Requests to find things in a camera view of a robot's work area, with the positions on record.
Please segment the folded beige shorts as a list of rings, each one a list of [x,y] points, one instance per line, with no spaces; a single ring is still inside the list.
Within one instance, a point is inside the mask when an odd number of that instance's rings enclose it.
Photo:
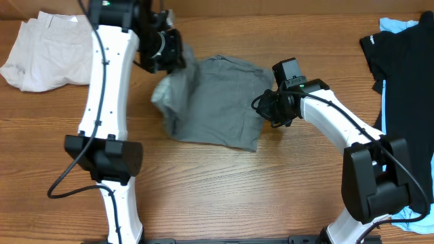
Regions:
[[[66,84],[88,85],[92,28],[84,15],[49,14],[22,22],[1,67],[7,83],[23,92],[46,92]]]

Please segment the light blue t-shirt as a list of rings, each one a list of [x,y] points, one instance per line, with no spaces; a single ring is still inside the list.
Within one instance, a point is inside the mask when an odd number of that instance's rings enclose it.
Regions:
[[[379,27],[381,31],[388,31],[391,33],[400,33],[407,28],[416,26],[418,21],[409,20],[409,21],[401,21],[394,20],[390,18],[381,18],[379,20]],[[381,98],[381,131],[385,134],[387,132],[386,125],[386,81],[382,81],[382,98]],[[404,207],[399,213],[392,215],[392,218],[395,219],[411,219],[419,217],[420,214],[416,213],[409,207]],[[433,234],[433,212],[431,212],[427,217],[419,222],[414,223],[394,223],[396,227],[408,232],[415,232],[422,235]]]

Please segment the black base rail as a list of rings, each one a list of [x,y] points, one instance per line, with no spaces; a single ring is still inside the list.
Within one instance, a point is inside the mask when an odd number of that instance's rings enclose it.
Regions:
[[[175,240],[175,239],[142,239],[139,244],[326,244],[319,235],[292,235],[286,238],[263,239],[207,239],[207,240]]]

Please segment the black t-shirt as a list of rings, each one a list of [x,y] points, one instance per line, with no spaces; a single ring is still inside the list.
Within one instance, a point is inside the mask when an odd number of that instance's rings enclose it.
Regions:
[[[433,202],[433,12],[399,33],[381,31],[359,40],[375,80],[373,89],[385,95],[385,118],[390,136],[408,144],[412,174]]]

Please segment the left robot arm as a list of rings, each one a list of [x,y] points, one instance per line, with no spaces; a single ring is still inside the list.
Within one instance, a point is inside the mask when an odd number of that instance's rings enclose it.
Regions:
[[[90,86],[77,135],[65,137],[64,149],[101,192],[105,243],[144,243],[135,190],[143,147],[127,138],[131,71],[183,68],[182,39],[173,11],[154,12],[151,1],[90,1],[85,15],[92,28]]]

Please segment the grey shorts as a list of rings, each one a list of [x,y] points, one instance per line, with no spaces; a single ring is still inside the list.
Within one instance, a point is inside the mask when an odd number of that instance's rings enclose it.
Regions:
[[[151,96],[168,136],[256,151],[264,119],[251,103],[272,88],[273,72],[231,56],[198,60],[190,45],[182,55],[186,68],[164,77]]]

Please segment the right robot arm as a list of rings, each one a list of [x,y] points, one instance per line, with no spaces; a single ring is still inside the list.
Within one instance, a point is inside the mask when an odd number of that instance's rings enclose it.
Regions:
[[[272,127],[299,117],[314,125],[342,153],[344,209],[319,235],[296,235],[289,243],[380,243],[369,236],[375,223],[411,203],[412,181],[406,141],[364,123],[321,79],[307,80],[295,58],[272,67],[277,90],[266,90],[252,108]]]

